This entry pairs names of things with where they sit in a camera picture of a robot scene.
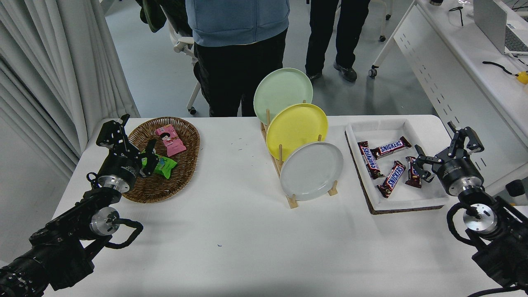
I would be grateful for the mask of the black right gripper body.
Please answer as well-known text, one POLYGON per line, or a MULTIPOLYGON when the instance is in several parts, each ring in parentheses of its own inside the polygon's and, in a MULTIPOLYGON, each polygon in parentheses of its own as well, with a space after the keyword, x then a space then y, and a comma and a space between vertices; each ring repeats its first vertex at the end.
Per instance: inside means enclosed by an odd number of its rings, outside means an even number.
POLYGON ((451 156, 448 150, 442 150, 434 157, 444 161, 434 165, 434 173, 445 191, 462 191, 464 186, 483 188, 483 177, 465 150, 457 150, 451 156))

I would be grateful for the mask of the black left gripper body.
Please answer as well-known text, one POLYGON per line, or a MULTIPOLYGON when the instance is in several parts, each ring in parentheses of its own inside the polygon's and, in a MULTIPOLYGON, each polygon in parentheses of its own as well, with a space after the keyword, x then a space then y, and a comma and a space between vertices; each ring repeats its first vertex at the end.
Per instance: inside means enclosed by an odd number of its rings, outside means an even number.
POLYGON ((119 178, 126 184, 135 184, 141 166, 139 159, 130 159, 110 153, 98 171, 98 184, 104 184, 104 179, 107 177, 119 178))

